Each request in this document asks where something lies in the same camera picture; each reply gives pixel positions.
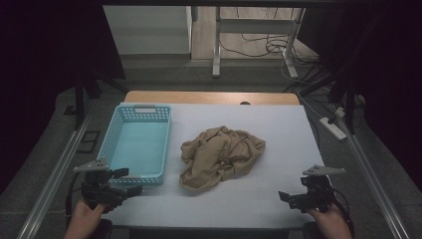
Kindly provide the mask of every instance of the gray floor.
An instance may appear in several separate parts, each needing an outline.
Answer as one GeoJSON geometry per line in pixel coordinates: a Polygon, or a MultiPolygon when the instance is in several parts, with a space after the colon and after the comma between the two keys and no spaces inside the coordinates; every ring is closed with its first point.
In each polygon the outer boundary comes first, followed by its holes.
{"type": "MultiPolygon", "coordinates": [[[[211,77],[210,62],[188,60],[137,60],[135,57],[123,58],[127,81],[119,81],[131,90],[164,91],[223,91],[223,92],[281,92],[291,84],[282,77],[278,62],[237,62],[223,64],[222,76],[215,80],[211,77]]],[[[298,66],[301,76],[309,66],[298,66]]],[[[113,109],[123,101],[124,95],[100,82],[102,98],[95,100],[95,116],[87,130],[99,130],[100,141],[93,153],[76,153],[69,168],[93,160],[100,150],[101,142],[112,115],[113,109]]],[[[313,99],[326,104],[326,91],[313,93],[313,99]]],[[[307,102],[320,115],[329,116],[321,104],[306,98],[307,102]]],[[[57,97],[57,110],[52,120],[34,148],[25,165],[10,186],[0,197],[0,238],[15,238],[25,222],[36,198],[41,192],[48,176],[60,157],[66,142],[73,132],[75,118],[63,116],[66,106],[74,104],[72,89],[57,97]]],[[[317,116],[308,111],[316,123],[316,140],[320,143],[320,153],[327,166],[344,167],[346,175],[333,176],[332,184],[342,191],[350,204],[350,214],[355,223],[356,238],[394,238],[386,223],[383,212],[371,194],[361,170],[346,142],[337,141],[320,124],[317,116]]],[[[422,195],[412,184],[387,148],[366,126],[362,108],[356,110],[354,121],[357,136],[362,142],[370,161],[376,169],[388,195],[397,208],[410,238],[422,238],[420,228],[422,195]]],[[[65,231],[64,202],[72,172],[64,175],[55,198],[38,230],[37,238],[60,238],[65,231]]],[[[116,228],[112,238],[128,238],[126,229],[116,228]]],[[[290,238],[302,238],[294,232],[290,238]]]]}

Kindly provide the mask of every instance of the white table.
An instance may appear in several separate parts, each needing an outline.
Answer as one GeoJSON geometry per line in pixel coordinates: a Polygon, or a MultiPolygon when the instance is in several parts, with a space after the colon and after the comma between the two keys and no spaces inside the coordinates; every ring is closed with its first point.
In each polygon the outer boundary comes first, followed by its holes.
{"type": "Polygon", "coordinates": [[[171,135],[164,183],[145,187],[141,196],[104,215],[115,226],[159,228],[300,229],[313,219],[290,209],[278,191],[305,193],[300,177],[323,165],[302,106],[225,106],[170,104],[171,135]],[[248,131],[267,147],[248,175],[203,191],[180,187],[181,144],[201,131],[225,125],[248,131]]]}

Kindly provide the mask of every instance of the crumpled towel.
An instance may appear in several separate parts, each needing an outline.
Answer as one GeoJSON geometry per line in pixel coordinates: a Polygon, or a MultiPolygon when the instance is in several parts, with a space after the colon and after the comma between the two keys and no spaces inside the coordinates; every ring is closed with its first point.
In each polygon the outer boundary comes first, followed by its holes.
{"type": "Polygon", "coordinates": [[[180,185],[196,191],[212,187],[233,174],[248,174],[264,153],[266,142],[246,131],[225,126],[207,129],[181,146],[186,166],[180,185]]]}

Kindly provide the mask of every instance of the plastic basket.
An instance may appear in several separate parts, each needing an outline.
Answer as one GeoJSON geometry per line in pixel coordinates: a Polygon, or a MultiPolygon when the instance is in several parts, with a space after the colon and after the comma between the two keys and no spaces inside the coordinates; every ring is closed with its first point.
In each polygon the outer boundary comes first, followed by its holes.
{"type": "Polygon", "coordinates": [[[169,106],[116,107],[98,158],[107,158],[110,169],[129,168],[129,175],[109,182],[130,186],[161,184],[170,125],[169,106]]]}

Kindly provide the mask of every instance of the power strip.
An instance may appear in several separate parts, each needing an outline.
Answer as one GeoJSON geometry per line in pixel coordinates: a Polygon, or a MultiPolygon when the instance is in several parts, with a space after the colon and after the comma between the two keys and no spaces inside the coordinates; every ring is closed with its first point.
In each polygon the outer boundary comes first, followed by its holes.
{"type": "Polygon", "coordinates": [[[347,135],[344,134],[343,131],[341,131],[341,129],[339,129],[337,127],[337,125],[335,125],[334,123],[328,123],[328,118],[322,118],[319,120],[320,123],[322,123],[322,125],[328,129],[328,131],[330,131],[332,133],[332,135],[335,136],[335,138],[337,138],[338,140],[343,140],[345,138],[347,138],[347,135]]]}

